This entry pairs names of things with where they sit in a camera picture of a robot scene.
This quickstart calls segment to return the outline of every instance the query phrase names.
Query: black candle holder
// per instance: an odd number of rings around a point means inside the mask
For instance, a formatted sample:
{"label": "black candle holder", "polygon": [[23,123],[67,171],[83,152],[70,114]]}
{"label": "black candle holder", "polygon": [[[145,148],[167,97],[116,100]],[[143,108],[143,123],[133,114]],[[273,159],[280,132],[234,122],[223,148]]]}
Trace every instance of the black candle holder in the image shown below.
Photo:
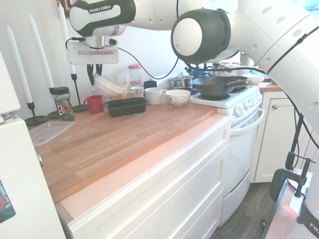
{"label": "black candle holder", "polygon": [[49,113],[48,117],[51,118],[51,119],[57,119],[60,116],[59,116],[58,106],[56,105],[55,98],[54,98],[54,95],[53,95],[53,89],[54,88],[49,88],[49,91],[50,91],[50,93],[53,96],[53,100],[54,100],[54,104],[55,104],[55,107],[56,107],[56,111],[53,111],[53,112]]}
{"label": "black candle holder", "polygon": [[76,80],[77,80],[77,75],[76,74],[71,74],[71,78],[74,81],[74,85],[75,85],[75,90],[76,90],[76,95],[78,97],[78,101],[79,101],[79,105],[78,106],[73,106],[73,111],[74,112],[81,112],[81,111],[86,111],[87,108],[81,104],[80,101],[80,96],[79,96],[79,91],[78,91],[78,86],[76,84]]}
{"label": "black candle holder", "polygon": [[35,116],[34,113],[34,102],[32,103],[26,103],[28,105],[28,108],[32,111],[33,117],[28,118],[25,120],[26,125],[36,125],[36,124],[41,124],[43,122],[46,122],[49,118],[48,116]]}

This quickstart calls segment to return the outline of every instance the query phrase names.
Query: white refrigerator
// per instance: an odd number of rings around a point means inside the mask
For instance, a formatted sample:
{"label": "white refrigerator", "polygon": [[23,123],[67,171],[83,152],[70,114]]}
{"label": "white refrigerator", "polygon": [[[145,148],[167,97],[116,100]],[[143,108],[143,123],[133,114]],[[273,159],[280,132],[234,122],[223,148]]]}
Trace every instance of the white refrigerator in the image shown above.
{"label": "white refrigerator", "polygon": [[53,200],[0,53],[0,238],[64,239]]}

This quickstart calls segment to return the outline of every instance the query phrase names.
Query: stove knob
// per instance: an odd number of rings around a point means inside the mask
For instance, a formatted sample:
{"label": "stove knob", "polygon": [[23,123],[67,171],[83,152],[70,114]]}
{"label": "stove knob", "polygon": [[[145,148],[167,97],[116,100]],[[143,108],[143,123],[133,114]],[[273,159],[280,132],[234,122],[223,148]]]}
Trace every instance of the stove knob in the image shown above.
{"label": "stove knob", "polygon": [[249,103],[249,102],[245,102],[245,109],[249,109],[251,107],[251,103]]}
{"label": "stove knob", "polygon": [[255,106],[256,105],[256,102],[255,102],[254,98],[251,98],[249,100],[249,103],[251,104],[251,106]]}
{"label": "stove knob", "polygon": [[253,98],[253,99],[254,99],[255,103],[256,103],[256,104],[258,104],[259,99],[258,99],[256,96],[254,96],[254,98]]}
{"label": "stove knob", "polygon": [[237,117],[241,117],[244,115],[244,111],[241,107],[235,107],[235,114]]}

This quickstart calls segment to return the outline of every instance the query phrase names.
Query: fridge magnet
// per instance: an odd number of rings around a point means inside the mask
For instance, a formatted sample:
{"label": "fridge magnet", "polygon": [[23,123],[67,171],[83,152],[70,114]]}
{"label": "fridge magnet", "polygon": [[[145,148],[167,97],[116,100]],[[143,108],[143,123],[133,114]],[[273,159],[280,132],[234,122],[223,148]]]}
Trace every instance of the fridge magnet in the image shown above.
{"label": "fridge magnet", "polygon": [[14,215],[15,211],[0,180],[0,223],[12,218]]}

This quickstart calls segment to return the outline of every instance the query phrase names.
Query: frying pan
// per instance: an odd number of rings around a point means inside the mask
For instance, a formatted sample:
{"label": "frying pan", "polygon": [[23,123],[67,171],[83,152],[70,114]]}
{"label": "frying pan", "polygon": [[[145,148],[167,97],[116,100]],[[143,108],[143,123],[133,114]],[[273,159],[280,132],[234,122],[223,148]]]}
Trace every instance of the frying pan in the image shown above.
{"label": "frying pan", "polygon": [[235,87],[247,86],[250,83],[252,81],[242,76],[210,76],[193,80],[193,88],[206,97],[222,97],[232,92]]}

